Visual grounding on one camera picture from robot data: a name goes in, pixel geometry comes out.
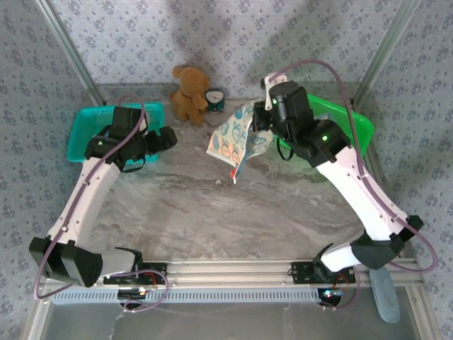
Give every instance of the teddy bear ear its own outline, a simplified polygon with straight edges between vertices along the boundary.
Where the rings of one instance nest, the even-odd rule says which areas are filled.
[[[172,74],[175,78],[181,78],[181,73],[183,73],[184,67],[176,66],[173,68]]]

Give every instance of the green basket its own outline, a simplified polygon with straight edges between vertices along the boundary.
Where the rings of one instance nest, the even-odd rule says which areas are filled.
[[[352,145],[354,145],[354,141],[352,140],[351,126],[349,124],[348,113],[346,112],[346,109],[329,101],[325,101],[321,98],[312,96],[311,94],[309,94],[308,97],[310,107],[313,110],[315,117],[317,115],[328,113],[332,117],[332,119],[340,126],[343,132],[349,137]],[[357,131],[357,137],[359,139],[360,152],[362,153],[362,156],[364,156],[373,137],[374,126],[368,118],[354,111],[352,111],[352,119],[354,119],[355,129]]]

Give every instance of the plastic basket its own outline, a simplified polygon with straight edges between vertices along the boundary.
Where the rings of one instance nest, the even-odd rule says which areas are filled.
[[[343,132],[349,137],[352,145],[354,145],[346,109],[329,101],[312,96],[311,94],[308,95],[308,98],[310,107],[313,110],[315,117],[325,113],[329,114],[335,123],[337,123]],[[352,111],[352,119],[354,119],[355,129],[357,130],[360,152],[362,156],[364,156],[373,137],[374,126],[368,118],[356,113],[355,111]]]
[[[140,104],[123,104],[130,108],[140,108]],[[82,108],[76,115],[69,136],[67,159],[70,162],[83,162],[88,142],[97,135],[106,125],[112,123],[114,105]],[[164,106],[161,103],[145,103],[148,113],[148,131],[158,130],[164,126]],[[147,162],[156,162],[159,156],[147,156]],[[129,160],[126,164],[141,164],[142,161]]]

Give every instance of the wall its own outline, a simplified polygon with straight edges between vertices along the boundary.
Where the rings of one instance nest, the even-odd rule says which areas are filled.
[[[0,339],[17,339],[36,273],[28,245],[71,193],[67,139],[90,103],[34,1],[0,1],[0,13]]]
[[[426,275],[446,339],[453,339],[453,4],[421,1],[361,111],[376,127],[374,143],[389,195],[425,221],[440,258]],[[421,266],[427,249],[415,243]]]
[[[172,68],[188,62],[229,97],[262,96],[259,81],[290,62],[331,62],[355,88],[398,0],[53,0],[103,95],[133,88],[168,99]],[[307,89],[337,98],[318,66],[292,73]]]

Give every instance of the teal basket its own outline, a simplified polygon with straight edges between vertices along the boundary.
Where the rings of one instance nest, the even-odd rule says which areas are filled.
[[[140,104],[122,104],[130,108],[140,108]],[[76,115],[69,136],[67,159],[70,162],[83,162],[88,142],[106,125],[112,123],[114,105],[82,108]],[[145,103],[148,113],[148,131],[159,130],[164,126],[164,106],[161,103]],[[147,156],[147,162],[156,162],[159,156]],[[141,164],[142,161],[127,161],[126,164]]]

